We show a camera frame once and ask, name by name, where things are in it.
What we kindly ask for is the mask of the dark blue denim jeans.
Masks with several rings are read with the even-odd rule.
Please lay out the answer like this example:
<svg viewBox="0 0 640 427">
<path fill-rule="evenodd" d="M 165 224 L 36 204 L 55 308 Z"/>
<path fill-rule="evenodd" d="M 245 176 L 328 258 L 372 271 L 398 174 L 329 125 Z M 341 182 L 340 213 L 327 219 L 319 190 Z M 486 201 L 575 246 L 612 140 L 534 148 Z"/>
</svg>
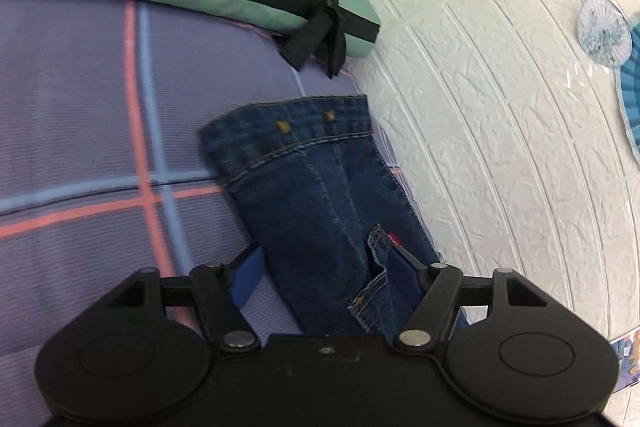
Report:
<svg viewBox="0 0 640 427">
<path fill-rule="evenodd" d="M 399 333 L 421 295 L 395 247 L 424 265 L 438 256 L 378 151 L 364 96 L 243 106 L 198 139 L 305 334 Z"/>
</svg>

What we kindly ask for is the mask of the bedding advertisement poster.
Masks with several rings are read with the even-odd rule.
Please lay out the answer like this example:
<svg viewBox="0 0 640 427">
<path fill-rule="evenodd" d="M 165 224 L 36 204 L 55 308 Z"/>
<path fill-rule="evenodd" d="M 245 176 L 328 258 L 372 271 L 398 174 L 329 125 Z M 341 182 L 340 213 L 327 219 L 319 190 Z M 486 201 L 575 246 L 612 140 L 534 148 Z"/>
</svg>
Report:
<svg viewBox="0 0 640 427">
<path fill-rule="evenodd" d="M 640 327 L 612 341 L 618 362 L 618 376 L 614 392 L 638 384 L 640 379 Z"/>
</svg>

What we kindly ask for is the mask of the purple plaid bed sheet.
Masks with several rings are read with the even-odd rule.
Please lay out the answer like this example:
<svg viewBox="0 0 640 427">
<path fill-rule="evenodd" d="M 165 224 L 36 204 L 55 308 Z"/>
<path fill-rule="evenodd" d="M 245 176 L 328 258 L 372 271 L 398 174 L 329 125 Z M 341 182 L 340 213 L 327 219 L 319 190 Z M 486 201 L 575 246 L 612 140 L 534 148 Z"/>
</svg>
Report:
<svg viewBox="0 0 640 427">
<path fill-rule="evenodd" d="M 260 30 L 136 0 L 1 0 L 1 421 L 43 426 L 42 346 L 144 268 L 180 277 L 250 239 L 202 157 L 235 107 L 355 95 Z"/>
</svg>

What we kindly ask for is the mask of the large blue paper fan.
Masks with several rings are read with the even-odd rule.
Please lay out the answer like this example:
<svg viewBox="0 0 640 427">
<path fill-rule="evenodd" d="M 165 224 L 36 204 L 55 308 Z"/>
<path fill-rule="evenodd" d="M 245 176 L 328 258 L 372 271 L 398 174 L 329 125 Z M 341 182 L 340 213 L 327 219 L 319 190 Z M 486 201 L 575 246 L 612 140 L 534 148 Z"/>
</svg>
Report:
<svg viewBox="0 0 640 427">
<path fill-rule="evenodd" d="M 617 94 L 627 139 L 634 159 L 639 161 L 639 15 L 630 20 L 631 54 L 616 72 Z"/>
</svg>

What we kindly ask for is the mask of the small pale paper fan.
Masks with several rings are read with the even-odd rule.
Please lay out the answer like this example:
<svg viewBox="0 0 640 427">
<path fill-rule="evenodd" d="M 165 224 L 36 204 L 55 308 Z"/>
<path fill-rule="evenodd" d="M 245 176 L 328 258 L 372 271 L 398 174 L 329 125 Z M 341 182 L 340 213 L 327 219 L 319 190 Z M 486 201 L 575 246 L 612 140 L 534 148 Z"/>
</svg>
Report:
<svg viewBox="0 0 640 427">
<path fill-rule="evenodd" d="M 631 56 L 632 39 L 623 12 L 611 0 L 584 0 L 578 13 L 577 40 L 593 62 L 622 66 Z"/>
</svg>

